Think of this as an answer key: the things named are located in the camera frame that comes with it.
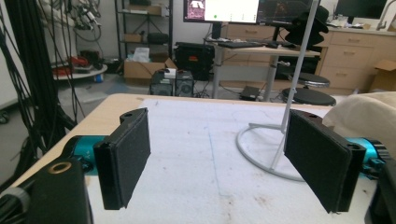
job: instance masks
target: computer monitor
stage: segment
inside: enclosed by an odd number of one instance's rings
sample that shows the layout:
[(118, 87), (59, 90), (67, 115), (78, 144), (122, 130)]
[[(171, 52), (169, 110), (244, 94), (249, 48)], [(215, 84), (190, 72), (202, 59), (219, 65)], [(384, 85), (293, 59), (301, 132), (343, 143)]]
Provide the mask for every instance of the computer monitor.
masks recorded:
[(183, 21), (213, 23), (212, 37), (218, 38), (222, 22), (257, 23), (259, 1), (183, 0)]
[(280, 27), (290, 27), (292, 21), (302, 13), (309, 12), (312, 0), (260, 0), (258, 23), (275, 26), (273, 40), (276, 40)]
[(347, 16), (352, 24), (355, 17), (380, 19), (387, 0), (338, 0), (335, 15)]

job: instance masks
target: white stand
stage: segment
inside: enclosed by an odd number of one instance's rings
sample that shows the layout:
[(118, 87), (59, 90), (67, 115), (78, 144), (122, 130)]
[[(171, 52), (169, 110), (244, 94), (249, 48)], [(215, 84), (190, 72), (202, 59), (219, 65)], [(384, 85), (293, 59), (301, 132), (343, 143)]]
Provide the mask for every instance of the white stand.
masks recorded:
[[(289, 175), (289, 174), (286, 174), (284, 172), (279, 172), (279, 171), (276, 170), (276, 166), (277, 166), (277, 163), (278, 163), (278, 161), (280, 159), (280, 156), (283, 154), (283, 151), (284, 151), (285, 134), (286, 134), (287, 124), (288, 124), (288, 120), (289, 120), (289, 113), (290, 113), (291, 103), (292, 103), (292, 100), (293, 100), (293, 97), (294, 97), (294, 93), (296, 92), (296, 86), (297, 86), (298, 78), (300, 76), (301, 67), (302, 67), (304, 56), (305, 56), (305, 52), (306, 52), (306, 46), (308, 44), (309, 35), (311, 34), (311, 29), (312, 29), (312, 25), (314, 23), (314, 19), (315, 19), (315, 14), (317, 12), (317, 8), (318, 8), (318, 0), (314, 0), (312, 2), (312, 6), (311, 6), (311, 9), (309, 11), (309, 17), (308, 17), (308, 21), (307, 21), (306, 27), (305, 27), (305, 33), (304, 33), (304, 38), (303, 38), (303, 42), (302, 42), (301, 49), (300, 49), (300, 55), (298, 57), (296, 68), (294, 70), (294, 77), (293, 77), (293, 80), (291, 82), (291, 89), (290, 89), (288, 101), (286, 103), (286, 108), (285, 108), (285, 113), (283, 115), (282, 124), (281, 125), (269, 125), (269, 124), (249, 123), (249, 127), (246, 128), (245, 130), (242, 130), (236, 137), (236, 145), (237, 145), (239, 151), (250, 162), (252, 162), (254, 165), (258, 166), (259, 168), (263, 169), (264, 171), (266, 171), (266, 172), (268, 172), (270, 174), (277, 175), (277, 176), (280, 176), (282, 178), (287, 178), (287, 179), (290, 179), (290, 180), (295, 180), (295, 181), (304, 181), (304, 180), (300, 176)], [(279, 144), (279, 147), (277, 149), (277, 152), (276, 152), (276, 154), (275, 154), (275, 156), (273, 158), (273, 161), (272, 161), (271, 165), (261, 164), (258, 160), (255, 159), (255, 157), (250, 156), (243, 149), (243, 147), (240, 144), (240, 140), (241, 140), (243, 134), (248, 132), (248, 131), (250, 131), (250, 130), (252, 130), (252, 129), (255, 129), (255, 128), (280, 130), (281, 133), (283, 134), (282, 141)]]

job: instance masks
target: stool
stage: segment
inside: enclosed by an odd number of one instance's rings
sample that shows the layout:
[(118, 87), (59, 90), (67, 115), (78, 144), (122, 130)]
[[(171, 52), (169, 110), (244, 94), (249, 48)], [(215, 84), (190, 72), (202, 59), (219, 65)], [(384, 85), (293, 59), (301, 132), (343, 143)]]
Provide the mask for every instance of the stool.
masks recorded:
[[(288, 73), (288, 79), (293, 80), (293, 73)], [(301, 73), (298, 83), (304, 85), (303, 88), (296, 88), (293, 101), (299, 104), (307, 105), (335, 105), (336, 101), (330, 95), (321, 91), (309, 90), (308, 87), (326, 88), (330, 86), (329, 79), (312, 75), (309, 73)], [(287, 101), (290, 88), (282, 91), (282, 96)]]

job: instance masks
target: cabinet drawer handle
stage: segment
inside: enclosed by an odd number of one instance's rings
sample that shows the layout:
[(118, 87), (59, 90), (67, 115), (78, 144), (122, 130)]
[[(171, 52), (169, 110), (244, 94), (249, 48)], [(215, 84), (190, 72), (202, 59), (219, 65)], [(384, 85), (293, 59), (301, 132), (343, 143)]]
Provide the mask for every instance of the cabinet drawer handle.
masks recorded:
[(346, 77), (346, 76), (347, 76), (347, 73), (337, 72), (335, 75), (336, 75), (337, 77)]
[(257, 34), (257, 30), (246, 30), (245, 33), (248, 33), (248, 34)]
[(350, 51), (350, 50), (344, 50), (345, 55), (355, 55), (355, 51)]
[(350, 38), (348, 39), (348, 41), (349, 41), (349, 42), (352, 42), (352, 43), (358, 43), (358, 42), (361, 42), (361, 40), (360, 40), (360, 39), (357, 39), (357, 38), (352, 38), (352, 37), (350, 37)]

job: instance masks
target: desk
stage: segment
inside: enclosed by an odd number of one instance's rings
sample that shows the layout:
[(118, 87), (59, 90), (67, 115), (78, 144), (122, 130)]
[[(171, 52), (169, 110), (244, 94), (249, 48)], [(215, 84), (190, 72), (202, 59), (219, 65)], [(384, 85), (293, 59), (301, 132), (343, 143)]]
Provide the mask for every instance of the desk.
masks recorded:
[[(234, 65), (222, 65), (223, 63), (223, 52), (228, 50), (234, 54), (258, 54), (258, 55), (270, 55), (271, 62), (269, 67), (259, 66), (234, 66)], [(290, 56), (298, 57), (300, 54), (299, 50), (286, 49), (279, 47), (278, 49), (270, 49), (266, 47), (260, 48), (247, 48), (247, 49), (226, 49), (215, 45), (215, 62), (214, 62), (214, 77), (213, 77), (213, 91), (212, 98), (218, 98), (218, 89), (220, 80), (266, 80), (266, 87), (264, 92), (264, 101), (269, 101), (271, 89), (274, 84), (277, 61), (279, 56)], [(307, 51), (305, 57), (319, 56), (320, 53), (314, 51)]]
[[(265, 173), (240, 154), (235, 145), (238, 132), (248, 122), (279, 123), (284, 106), (110, 95), (14, 185), (60, 155), (72, 136), (111, 134), (120, 114), (147, 107), (151, 155), (128, 208), (104, 210), (97, 176), (87, 177), (94, 223), (364, 223), (374, 181), (359, 178), (349, 212), (329, 215), (305, 183)], [(327, 106), (293, 107), (320, 116), (329, 110)], [(267, 146), (257, 134), (250, 137), (252, 141), (244, 144), (252, 144), (251, 148)], [(265, 160), (267, 152), (262, 155)]]

